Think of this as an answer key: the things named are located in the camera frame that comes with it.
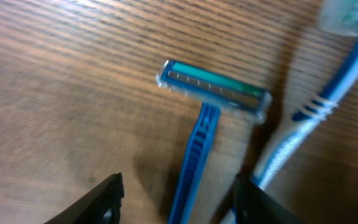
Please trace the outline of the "blue white toothbrush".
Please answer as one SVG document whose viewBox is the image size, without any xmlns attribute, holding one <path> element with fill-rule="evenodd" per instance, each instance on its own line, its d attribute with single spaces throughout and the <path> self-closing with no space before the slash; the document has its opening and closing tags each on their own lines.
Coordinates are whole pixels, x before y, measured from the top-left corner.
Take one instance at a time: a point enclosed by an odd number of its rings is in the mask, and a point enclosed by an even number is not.
<svg viewBox="0 0 358 224">
<path fill-rule="evenodd" d="M 319 26 L 331 33 L 358 38 L 358 1 L 325 1 Z M 264 191 L 299 145 L 333 112 L 357 80 L 358 40 L 328 84 L 295 113 L 282 119 L 265 145 L 249 180 Z M 233 207 L 222 223 L 235 223 Z"/>
</svg>

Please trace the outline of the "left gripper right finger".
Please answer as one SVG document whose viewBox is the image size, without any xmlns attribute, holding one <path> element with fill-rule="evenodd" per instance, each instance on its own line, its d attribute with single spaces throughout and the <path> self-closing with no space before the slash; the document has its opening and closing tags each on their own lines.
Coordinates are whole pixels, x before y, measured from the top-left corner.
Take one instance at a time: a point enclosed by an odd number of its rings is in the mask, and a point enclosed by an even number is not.
<svg viewBox="0 0 358 224">
<path fill-rule="evenodd" d="M 232 191 L 236 224 L 305 223 L 254 185 L 246 175 L 236 175 Z"/>
</svg>

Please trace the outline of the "blue disposable razor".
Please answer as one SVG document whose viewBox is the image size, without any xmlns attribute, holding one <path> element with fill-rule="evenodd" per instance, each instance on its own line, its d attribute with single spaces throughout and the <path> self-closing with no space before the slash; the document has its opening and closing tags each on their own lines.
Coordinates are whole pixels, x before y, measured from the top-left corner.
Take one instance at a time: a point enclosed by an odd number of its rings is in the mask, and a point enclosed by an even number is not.
<svg viewBox="0 0 358 224">
<path fill-rule="evenodd" d="M 214 142 L 221 110 L 262 124 L 272 102 L 268 90 L 177 60 L 167 60 L 157 85 L 196 98 L 200 113 L 188 137 L 168 224 L 187 223 Z"/>
</svg>

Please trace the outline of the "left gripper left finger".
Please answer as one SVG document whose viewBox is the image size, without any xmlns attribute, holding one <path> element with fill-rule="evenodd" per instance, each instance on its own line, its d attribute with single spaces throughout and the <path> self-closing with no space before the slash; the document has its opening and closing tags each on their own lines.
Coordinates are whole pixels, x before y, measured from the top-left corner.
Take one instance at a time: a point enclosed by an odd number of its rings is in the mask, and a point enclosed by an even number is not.
<svg viewBox="0 0 358 224">
<path fill-rule="evenodd" d="M 45 224 L 119 224 L 124 184 L 122 174 L 112 174 L 74 204 Z"/>
</svg>

